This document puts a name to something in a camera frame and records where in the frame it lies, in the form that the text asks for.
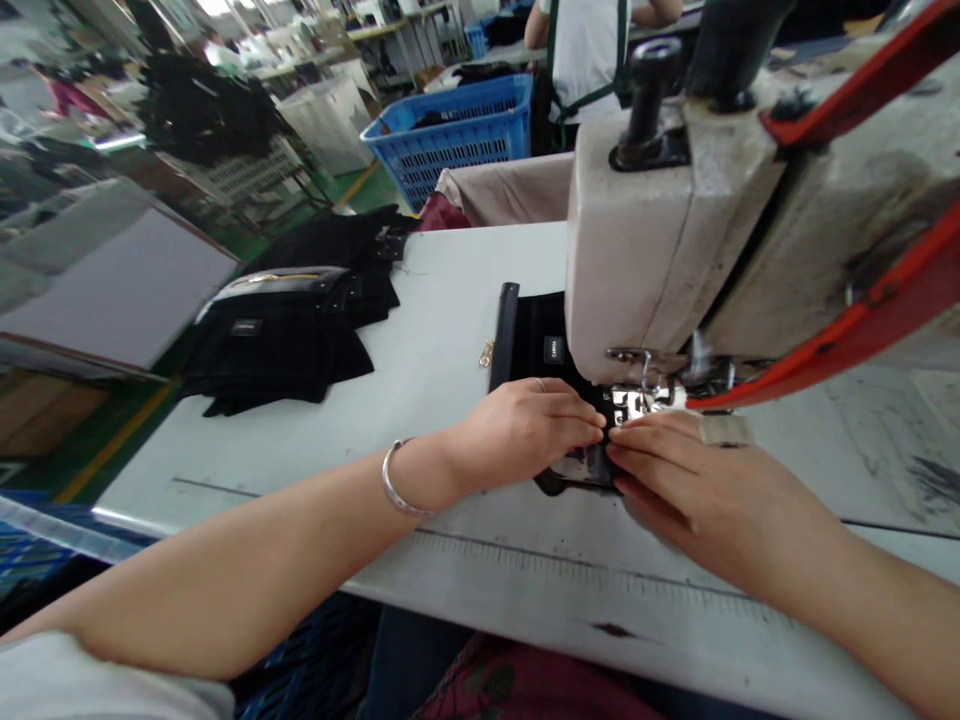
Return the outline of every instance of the green apron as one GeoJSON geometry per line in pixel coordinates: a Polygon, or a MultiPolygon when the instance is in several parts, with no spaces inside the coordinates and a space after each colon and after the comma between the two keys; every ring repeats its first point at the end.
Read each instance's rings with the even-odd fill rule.
{"type": "Polygon", "coordinates": [[[617,70],[613,76],[613,82],[598,88],[591,93],[587,93],[579,100],[570,105],[564,105],[560,102],[560,96],[557,95],[557,89],[553,85],[553,58],[557,44],[557,22],[560,17],[560,0],[553,0],[550,7],[550,37],[547,41],[547,73],[550,78],[550,99],[560,110],[560,116],[557,123],[560,125],[560,150],[567,149],[567,120],[576,117],[580,108],[596,102],[600,98],[612,95],[622,88],[626,83],[624,76],[624,58],[626,55],[627,43],[627,7],[630,0],[618,0],[617,2],[617,70]]]}

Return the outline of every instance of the finger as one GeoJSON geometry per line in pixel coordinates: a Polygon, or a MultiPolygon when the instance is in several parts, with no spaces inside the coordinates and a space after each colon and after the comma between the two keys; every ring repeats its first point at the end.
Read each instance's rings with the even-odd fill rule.
{"type": "Polygon", "coordinates": [[[618,466],[689,517],[697,492],[697,476],[653,455],[607,445],[607,455],[618,466]]]}
{"type": "Polygon", "coordinates": [[[705,469],[709,448],[699,439],[657,423],[644,424],[629,430],[610,428],[610,442],[614,445],[655,455],[692,472],[705,469]]]}
{"type": "Polygon", "coordinates": [[[534,407],[549,417],[579,418],[584,422],[597,427],[607,424],[607,419],[590,403],[581,400],[579,396],[566,393],[549,393],[533,398],[534,407]]]}
{"type": "Polygon", "coordinates": [[[551,418],[550,442],[560,452],[566,454],[571,448],[596,445],[603,440],[603,430],[596,425],[577,418],[551,418]]]}
{"type": "Polygon", "coordinates": [[[632,478],[620,478],[614,484],[623,493],[624,506],[641,525],[681,550],[693,540],[687,519],[649,488],[632,478]]]}
{"type": "Polygon", "coordinates": [[[635,427],[667,427],[676,430],[694,440],[703,441],[700,435],[700,421],[703,417],[699,413],[687,410],[668,410],[665,412],[647,413],[641,418],[624,424],[623,429],[635,427]]]}
{"type": "Polygon", "coordinates": [[[541,395],[548,393],[565,393],[567,395],[573,395],[574,397],[580,397],[576,390],[574,390],[560,378],[524,378],[523,380],[518,380],[517,385],[529,390],[530,392],[539,393],[541,395]],[[540,387],[540,382],[538,381],[543,382],[543,387],[540,387]]]}

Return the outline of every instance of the bangle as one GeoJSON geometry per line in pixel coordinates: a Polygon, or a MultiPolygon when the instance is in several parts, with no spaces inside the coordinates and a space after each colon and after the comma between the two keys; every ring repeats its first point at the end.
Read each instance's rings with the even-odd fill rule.
{"type": "Polygon", "coordinates": [[[381,472],[381,477],[383,478],[383,489],[387,491],[387,497],[390,498],[390,502],[392,502],[394,507],[396,507],[400,512],[413,517],[430,517],[433,515],[432,512],[429,510],[415,508],[413,505],[400,497],[399,493],[397,493],[397,491],[394,489],[393,483],[390,482],[390,457],[394,452],[402,448],[412,439],[413,438],[407,438],[406,440],[394,440],[393,445],[391,445],[390,449],[387,450],[387,456],[383,459],[383,471],[381,472]]]}

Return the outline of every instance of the sewing machine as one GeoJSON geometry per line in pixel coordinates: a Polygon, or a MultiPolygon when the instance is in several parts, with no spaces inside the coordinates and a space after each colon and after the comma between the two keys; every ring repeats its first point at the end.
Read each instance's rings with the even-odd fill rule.
{"type": "MultiPolygon", "coordinates": [[[[580,130],[569,349],[632,405],[673,383],[704,410],[774,399],[960,302],[960,6],[802,86],[760,70],[792,6],[707,3],[683,98],[663,101],[680,44],[654,40],[631,110],[580,130]]],[[[928,335],[912,360],[960,367],[956,328],[928,335]]]]}

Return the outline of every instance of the pink fabric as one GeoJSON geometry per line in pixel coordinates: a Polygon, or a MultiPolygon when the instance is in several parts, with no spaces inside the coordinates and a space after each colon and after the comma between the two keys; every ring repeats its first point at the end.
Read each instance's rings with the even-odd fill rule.
{"type": "Polygon", "coordinates": [[[440,193],[432,193],[420,211],[420,224],[416,232],[431,230],[455,230],[472,227],[467,216],[440,193]]]}
{"type": "Polygon", "coordinates": [[[58,115],[68,117],[70,115],[70,106],[76,107],[80,112],[94,117],[100,117],[109,120],[107,111],[97,105],[78,87],[72,87],[66,83],[52,80],[47,83],[53,99],[57,104],[56,111],[58,115]]]}
{"type": "Polygon", "coordinates": [[[663,720],[617,674],[565,655],[477,635],[417,720],[663,720]]]}

